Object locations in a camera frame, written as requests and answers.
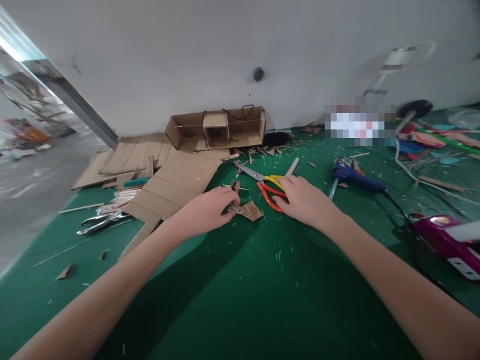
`metal tongs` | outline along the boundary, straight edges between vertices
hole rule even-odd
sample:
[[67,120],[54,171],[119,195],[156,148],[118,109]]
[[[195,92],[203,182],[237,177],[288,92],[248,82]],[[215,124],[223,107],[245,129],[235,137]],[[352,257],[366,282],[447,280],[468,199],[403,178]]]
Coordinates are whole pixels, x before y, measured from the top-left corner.
[[97,231],[105,228],[106,226],[108,226],[111,223],[116,223],[116,222],[122,221],[122,220],[124,220],[126,218],[129,218],[131,216],[132,215],[127,214],[126,212],[123,212],[123,211],[120,210],[120,211],[117,211],[117,212],[114,212],[114,213],[107,213],[107,214],[103,214],[103,215],[89,217],[88,219],[86,219],[84,222],[81,223],[82,226],[92,224],[92,223],[96,223],[96,222],[98,222],[98,223],[96,223],[95,225],[90,226],[89,228],[86,228],[84,230],[77,231],[76,233],[78,235],[88,235],[88,234],[96,233]]

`yellow handle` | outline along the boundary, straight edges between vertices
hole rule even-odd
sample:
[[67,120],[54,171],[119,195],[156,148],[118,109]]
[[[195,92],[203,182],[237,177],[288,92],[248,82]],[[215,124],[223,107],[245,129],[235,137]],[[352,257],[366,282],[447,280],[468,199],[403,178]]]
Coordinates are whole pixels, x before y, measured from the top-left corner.
[[280,185],[280,183],[277,180],[275,180],[278,178],[283,178],[283,176],[280,176],[280,175],[265,176],[265,181],[272,182],[275,185],[277,185],[282,191],[285,191],[284,187]]

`small cardboard box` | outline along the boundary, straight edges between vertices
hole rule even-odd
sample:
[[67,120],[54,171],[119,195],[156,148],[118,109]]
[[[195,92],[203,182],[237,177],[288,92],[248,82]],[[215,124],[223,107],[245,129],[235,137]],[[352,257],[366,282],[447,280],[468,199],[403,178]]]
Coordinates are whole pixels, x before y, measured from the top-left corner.
[[[208,143],[204,131],[204,119],[212,114],[226,114],[228,143]],[[263,107],[195,112],[173,115],[165,131],[175,149],[190,151],[241,148],[262,144],[265,134],[265,112]]]
[[226,112],[205,114],[203,133],[207,146],[215,147],[229,144],[229,121]]

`left hand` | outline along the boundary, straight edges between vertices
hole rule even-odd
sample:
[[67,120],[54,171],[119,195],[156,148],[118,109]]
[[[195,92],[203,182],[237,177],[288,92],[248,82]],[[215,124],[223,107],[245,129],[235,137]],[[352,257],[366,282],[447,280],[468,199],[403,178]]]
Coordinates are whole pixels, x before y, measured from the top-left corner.
[[239,195],[229,186],[216,187],[192,199],[160,228],[168,224],[182,241],[208,233],[225,225],[236,215],[234,212],[222,215],[228,204],[240,205]]

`blue glue gun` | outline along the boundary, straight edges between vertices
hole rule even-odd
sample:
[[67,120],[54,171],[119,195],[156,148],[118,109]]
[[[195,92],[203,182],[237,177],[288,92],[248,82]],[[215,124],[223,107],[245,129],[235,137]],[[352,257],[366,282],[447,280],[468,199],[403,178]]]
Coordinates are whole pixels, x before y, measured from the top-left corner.
[[346,156],[341,156],[335,161],[333,178],[336,183],[354,183],[372,193],[383,193],[387,189],[387,185],[383,181],[363,176],[347,164],[351,165],[352,159]]

